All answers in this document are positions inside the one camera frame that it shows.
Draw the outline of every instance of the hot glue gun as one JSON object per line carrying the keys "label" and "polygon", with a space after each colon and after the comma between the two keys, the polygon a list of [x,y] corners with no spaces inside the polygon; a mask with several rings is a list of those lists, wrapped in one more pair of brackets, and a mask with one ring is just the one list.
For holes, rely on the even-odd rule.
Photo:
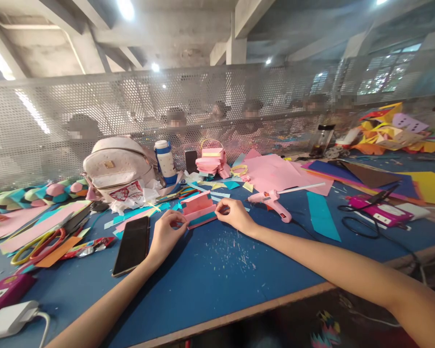
{"label": "hot glue gun", "polygon": [[250,203],[264,203],[265,205],[268,205],[269,207],[277,211],[283,222],[289,223],[291,221],[291,214],[277,201],[280,198],[280,194],[299,191],[302,189],[310,189],[322,185],[325,185],[325,183],[313,184],[292,189],[290,188],[280,192],[277,192],[276,190],[270,190],[269,192],[255,193],[254,195],[248,197],[248,201]]}

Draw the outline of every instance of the water bottle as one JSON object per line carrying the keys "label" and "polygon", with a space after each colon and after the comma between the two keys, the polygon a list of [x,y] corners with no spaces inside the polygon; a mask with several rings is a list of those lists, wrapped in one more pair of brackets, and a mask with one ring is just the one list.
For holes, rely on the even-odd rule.
{"label": "water bottle", "polygon": [[166,184],[175,184],[177,172],[174,166],[171,143],[166,140],[158,140],[155,143],[156,159],[158,160],[158,171],[163,174]]}

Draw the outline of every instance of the white backpack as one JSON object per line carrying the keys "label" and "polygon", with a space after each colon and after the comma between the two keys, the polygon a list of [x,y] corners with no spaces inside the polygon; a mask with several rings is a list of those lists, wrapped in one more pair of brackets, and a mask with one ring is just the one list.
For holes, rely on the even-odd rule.
{"label": "white backpack", "polygon": [[101,139],[84,160],[84,171],[94,188],[107,202],[112,202],[113,198],[110,197],[109,192],[137,179],[142,179],[146,184],[151,179],[156,179],[147,152],[148,150],[143,149],[131,138]]}

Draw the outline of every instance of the power adapter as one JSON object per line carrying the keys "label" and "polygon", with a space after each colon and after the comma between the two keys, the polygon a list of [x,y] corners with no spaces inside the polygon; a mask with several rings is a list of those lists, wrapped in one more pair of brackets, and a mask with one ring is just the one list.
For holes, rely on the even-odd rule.
{"label": "power adapter", "polygon": [[43,317],[46,321],[44,336],[40,344],[40,347],[43,347],[50,325],[50,317],[46,313],[39,312],[37,301],[28,301],[2,308],[0,310],[0,338],[17,334],[27,322],[36,316]]}

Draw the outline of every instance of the black smartphone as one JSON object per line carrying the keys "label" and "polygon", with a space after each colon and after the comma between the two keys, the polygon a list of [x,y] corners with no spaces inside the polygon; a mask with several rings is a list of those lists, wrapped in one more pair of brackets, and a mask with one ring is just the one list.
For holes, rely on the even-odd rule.
{"label": "black smartphone", "polygon": [[113,277],[129,273],[145,260],[148,254],[149,242],[149,217],[141,217],[140,219],[128,222],[124,229],[119,252],[117,253]]}
{"label": "black smartphone", "polygon": [[198,158],[198,154],[196,151],[186,151],[185,152],[185,167],[187,172],[189,173],[198,173],[196,160]]}

